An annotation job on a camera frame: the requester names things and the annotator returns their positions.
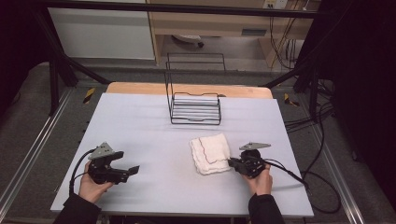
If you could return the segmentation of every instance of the aluminum rail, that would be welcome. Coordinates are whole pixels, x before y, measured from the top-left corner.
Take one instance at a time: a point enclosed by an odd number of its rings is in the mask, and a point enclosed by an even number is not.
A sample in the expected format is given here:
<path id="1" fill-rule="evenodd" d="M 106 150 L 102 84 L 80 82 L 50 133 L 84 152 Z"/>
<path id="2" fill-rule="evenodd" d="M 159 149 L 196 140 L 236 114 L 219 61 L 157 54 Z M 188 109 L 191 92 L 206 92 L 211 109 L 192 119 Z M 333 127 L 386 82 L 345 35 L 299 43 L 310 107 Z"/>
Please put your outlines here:
<path id="1" fill-rule="evenodd" d="M 41 129 L 41 132 L 38 134 L 35 142 L 32 144 L 29 152 L 26 154 L 23 162 L 21 163 L 18 171 L 12 177 L 12 180 L 9 182 L 6 190 L 0 197 L 0 223 L 2 223 L 3 219 L 6 217 L 7 211 L 14 202 L 14 199 L 17 197 L 18 192 L 20 191 L 25 179 L 29 175 L 32 167 L 37 160 L 41 149 L 46 144 L 50 134 L 58 122 L 60 116 L 64 112 L 64 109 L 69 101 L 69 98 L 74 90 L 72 88 L 68 88 L 60 100 L 60 106 L 55 111 L 55 113 L 49 117 Z"/>

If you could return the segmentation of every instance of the wire rack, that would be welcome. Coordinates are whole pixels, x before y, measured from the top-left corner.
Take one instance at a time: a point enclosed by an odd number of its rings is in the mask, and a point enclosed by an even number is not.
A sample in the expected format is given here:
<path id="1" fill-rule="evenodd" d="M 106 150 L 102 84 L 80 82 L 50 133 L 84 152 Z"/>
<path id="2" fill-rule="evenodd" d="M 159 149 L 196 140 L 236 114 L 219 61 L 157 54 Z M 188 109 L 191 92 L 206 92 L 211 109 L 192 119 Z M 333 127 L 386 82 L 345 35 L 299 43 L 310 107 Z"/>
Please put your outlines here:
<path id="1" fill-rule="evenodd" d="M 187 54 L 189 56 L 198 56 L 200 61 L 171 61 L 170 55 L 180 56 L 185 53 L 168 53 L 168 62 L 166 63 L 167 71 L 164 73 L 166 94 L 169 105 L 169 115 L 173 124 L 204 124 L 204 125 L 220 125 L 221 123 L 221 106 L 219 95 L 216 92 L 205 92 L 200 94 L 191 94 L 184 91 L 175 91 L 172 74 L 183 74 L 183 72 L 175 71 L 171 67 L 172 63 L 183 64 L 188 63 L 209 63 L 217 64 L 222 71 L 225 72 L 224 57 L 222 54 Z"/>

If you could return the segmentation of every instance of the gray floor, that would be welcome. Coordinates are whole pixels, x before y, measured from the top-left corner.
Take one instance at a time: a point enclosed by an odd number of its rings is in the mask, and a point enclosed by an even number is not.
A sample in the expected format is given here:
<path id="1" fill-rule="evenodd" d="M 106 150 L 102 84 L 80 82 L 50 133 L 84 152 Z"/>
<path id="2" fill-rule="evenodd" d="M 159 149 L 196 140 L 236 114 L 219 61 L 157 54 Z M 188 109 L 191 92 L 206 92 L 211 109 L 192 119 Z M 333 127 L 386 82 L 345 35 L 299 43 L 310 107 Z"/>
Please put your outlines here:
<path id="1" fill-rule="evenodd" d="M 230 73 L 224 75 L 195 71 L 192 76 L 177 77 L 176 82 L 257 86 L 274 79 L 281 72 L 286 72 L 280 66 L 269 69 L 265 65 L 258 41 L 254 38 L 205 37 L 204 42 L 205 46 L 199 49 L 192 44 L 167 37 L 163 57 L 166 56 L 166 52 L 220 52 L 224 54 L 227 70 L 230 70 Z M 159 65 L 153 62 L 136 63 L 135 61 L 129 62 L 127 65 L 124 62 L 107 62 L 107 64 L 93 62 L 91 66 L 92 70 L 101 76 L 116 81 L 163 82 L 161 71 L 164 69 L 164 61 Z M 131 67 L 148 70 L 136 72 L 130 69 Z M 45 220 L 50 222 L 56 217 L 50 211 L 50 205 L 56 195 L 55 190 L 62 183 L 64 174 L 78 148 L 78 141 L 82 139 L 83 131 L 89 125 L 87 122 L 91 119 L 101 92 L 106 90 L 106 86 L 93 83 L 81 74 L 78 76 L 81 79 L 78 86 L 73 89 L 65 89 L 71 91 L 70 101 L 7 211 L 7 220 L 18 217 L 41 218 L 41 222 L 45 223 Z M 295 94 L 292 91 L 293 82 L 294 78 L 291 78 L 279 87 L 273 88 L 274 97 L 279 102 L 284 120 L 306 117 L 303 106 L 284 103 L 285 92 L 290 95 L 290 99 L 293 101 L 302 103 L 306 98 L 305 94 Z M 96 87 L 96 91 L 90 103 L 85 105 L 82 103 L 83 98 L 88 88 L 92 86 Z M 326 99 L 320 98 L 320 101 L 324 103 Z M 49 111 L 49 71 L 48 67 L 43 65 L 31 71 L 21 88 L 21 99 L 11 106 L 1 118 L 0 142 L 3 148 L 2 160 L 0 160 L 2 170 L 0 192 L 2 194 L 7 190 L 7 183 L 11 181 L 24 156 L 39 135 L 48 119 Z M 352 160 L 350 147 L 336 116 L 324 120 L 324 130 L 326 144 L 340 167 L 365 223 L 396 223 L 394 210 L 376 184 L 367 166 Z M 299 168 L 306 169 L 318 152 L 318 141 L 314 130 L 306 128 L 290 133 L 290 142 Z M 323 158 L 319 158 L 312 171 L 332 181 Z M 309 176 L 307 181 L 312 189 L 310 197 L 312 204 L 322 209 L 333 209 L 336 206 L 336 197 L 329 187 L 312 176 Z M 343 208 L 335 214 L 314 211 L 315 217 L 307 218 L 307 223 L 350 222 Z M 289 220 L 289 223 L 303 223 L 303 220 Z"/>

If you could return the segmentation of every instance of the person's left hand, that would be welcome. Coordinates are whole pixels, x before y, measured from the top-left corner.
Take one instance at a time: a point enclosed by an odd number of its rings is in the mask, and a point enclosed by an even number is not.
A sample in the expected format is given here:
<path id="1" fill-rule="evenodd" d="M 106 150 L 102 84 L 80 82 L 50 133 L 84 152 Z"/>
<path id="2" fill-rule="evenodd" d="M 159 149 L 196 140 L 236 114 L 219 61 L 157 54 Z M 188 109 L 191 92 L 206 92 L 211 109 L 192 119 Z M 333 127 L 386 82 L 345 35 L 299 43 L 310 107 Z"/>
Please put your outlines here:
<path id="1" fill-rule="evenodd" d="M 105 184 L 96 184 L 90 175 L 88 175 L 88 168 L 90 167 L 90 161 L 85 164 L 84 175 L 81 178 L 79 185 L 78 196 L 87 200 L 90 203 L 96 203 L 103 193 L 105 193 L 109 188 L 111 188 L 114 183 L 107 182 Z"/>

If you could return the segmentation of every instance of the black metal pole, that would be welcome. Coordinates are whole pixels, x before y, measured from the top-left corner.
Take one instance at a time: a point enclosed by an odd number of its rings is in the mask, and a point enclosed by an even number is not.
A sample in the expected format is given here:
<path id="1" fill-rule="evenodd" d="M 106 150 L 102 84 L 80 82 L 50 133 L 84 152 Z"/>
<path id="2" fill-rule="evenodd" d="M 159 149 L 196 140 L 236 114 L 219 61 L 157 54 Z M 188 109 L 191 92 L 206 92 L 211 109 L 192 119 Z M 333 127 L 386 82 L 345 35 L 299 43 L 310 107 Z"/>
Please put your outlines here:
<path id="1" fill-rule="evenodd" d="M 248 7 L 212 7 L 212 6 L 189 6 L 189 5 L 167 5 L 167 4 L 141 4 L 141 3 L 115 3 L 115 2 L 91 2 L 91 1 L 59 1 L 59 0 L 37 0 L 35 4 L 42 7 L 117 10 L 117 11 L 147 11 L 147 12 L 174 12 L 174 13 L 197 13 L 217 15 L 240 15 L 259 17 L 282 17 L 315 19 L 318 17 L 329 17 L 332 12 L 310 11 L 310 10 L 285 10 Z"/>

